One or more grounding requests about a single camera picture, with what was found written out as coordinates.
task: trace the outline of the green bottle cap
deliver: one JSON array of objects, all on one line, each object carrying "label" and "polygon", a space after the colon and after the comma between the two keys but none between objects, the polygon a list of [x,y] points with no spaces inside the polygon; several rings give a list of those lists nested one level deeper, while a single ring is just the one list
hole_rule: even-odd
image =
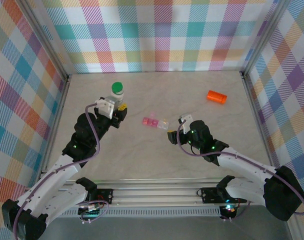
[{"label": "green bottle cap", "polygon": [[123,93],[123,85],[121,82],[117,81],[112,84],[112,92],[114,94],[121,95]]}]

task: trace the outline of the colorful plaid fabric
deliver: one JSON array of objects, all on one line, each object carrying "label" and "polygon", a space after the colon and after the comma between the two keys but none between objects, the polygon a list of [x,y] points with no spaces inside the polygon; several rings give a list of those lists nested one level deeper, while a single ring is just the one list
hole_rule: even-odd
[{"label": "colorful plaid fabric", "polygon": [[35,17],[38,20],[38,23],[43,28],[43,32],[45,33],[45,35],[47,36],[47,39],[51,43],[52,48],[55,51],[58,59],[60,60],[60,63],[63,66],[65,72],[69,73],[69,74],[74,74],[75,72],[73,72],[72,64],[71,64],[71,66],[69,66],[69,63],[63,57],[63,54],[60,51],[60,47],[58,46],[58,43],[56,42],[54,36],[52,35],[51,31],[49,30],[49,27],[46,24],[46,21],[42,17],[42,9],[37,7],[37,4],[36,4],[35,0],[27,0],[27,2],[30,5],[31,9],[33,10]]},{"label": "colorful plaid fabric", "polygon": [[304,189],[304,0],[291,2],[250,78],[272,160]]},{"label": "colorful plaid fabric", "polygon": [[259,41],[261,39],[261,36],[265,32],[266,27],[268,26],[268,22],[270,21],[271,17],[274,15],[276,7],[277,7],[277,5],[278,5],[279,2],[280,2],[280,0],[273,0],[273,3],[270,6],[270,9],[269,9],[268,13],[265,16],[263,24],[261,25],[259,31],[257,32],[255,40],[254,40],[254,42],[253,42],[250,50],[248,51],[248,53],[246,55],[246,58],[245,58],[245,61],[243,63],[242,69],[244,69],[247,66],[250,58],[252,57],[252,54],[253,54],[254,50],[256,49],[256,47],[258,46]]},{"label": "colorful plaid fabric", "polygon": [[78,73],[110,73],[240,70],[273,0],[42,3],[50,23],[40,21],[66,62]]},{"label": "colorful plaid fabric", "polygon": [[18,5],[0,0],[0,240],[1,206],[34,184],[62,86]]}]

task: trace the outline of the orange plastic container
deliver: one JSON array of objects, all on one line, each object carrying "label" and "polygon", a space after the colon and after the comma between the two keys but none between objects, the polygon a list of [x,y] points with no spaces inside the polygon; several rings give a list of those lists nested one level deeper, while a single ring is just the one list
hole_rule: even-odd
[{"label": "orange plastic container", "polygon": [[206,98],[211,101],[217,102],[219,104],[225,104],[228,96],[224,95],[222,93],[210,90],[210,91],[208,91]]}]

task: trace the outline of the pink block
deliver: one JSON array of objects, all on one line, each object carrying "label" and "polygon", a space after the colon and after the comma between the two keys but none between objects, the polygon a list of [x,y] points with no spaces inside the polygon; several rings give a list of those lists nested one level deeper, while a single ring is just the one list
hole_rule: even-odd
[{"label": "pink block", "polygon": [[144,118],[143,118],[142,124],[143,124],[143,125],[147,125],[147,124],[148,124],[148,118],[147,118],[147,117],[144,117]]},{"label": "pink block", "polygon": [[154,128],[157,128],[158,127],[158,123],[159,123],[159,120],[153,119],[151,126],[154,127]]},{"label": "pink block", "polygon": [[153,121],[153,119],[148,118],[148,119],[147,119],[147,125],[148,125],[148,126],[151,126],[151,125],[152,125],[152,121]]}]

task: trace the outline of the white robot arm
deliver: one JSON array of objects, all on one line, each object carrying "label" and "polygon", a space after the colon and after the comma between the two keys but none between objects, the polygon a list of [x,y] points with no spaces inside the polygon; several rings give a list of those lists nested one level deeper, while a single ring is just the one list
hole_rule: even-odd
[{"label": "white robot arm", "polygon": [[[276,218],[287,221],[304,204],[304,191],[293,172],[286,166],[275,168],[238,153],[228,144],[213,139],[202,120],[193,121],[190,114],[179,118],[178,131],[167,133],[172,144],[178,144],[189,156],[203,157],[217,166],[231,169],[248,180],[226,176],[217,185],[217,194],[224,200],[245,199],[265,206]],[[200,151],[192,154],[182,148],[189,144]]]},{"label": "white robot arm", "polygon": [[15,238],[37,240],[46,227],[70,207],[83,201],[98,200],[96,184],[84,177],[78,179],[64,193],[55,197],[54,195],[99,152],[100,146],[97,144],[110,126],[119,128],[125,119],[128,109],[122,103],[123,87],[120,82],[115,84],[112,85],[110,96],[101,97],[91,105],[95,106],[95,115],[87,113],[89,105],[85,109],[86,113],[78,117],[74,126],[75,133],[52,168],[16,201],[8,199],[2,205],[4,225],[14,233]]}]

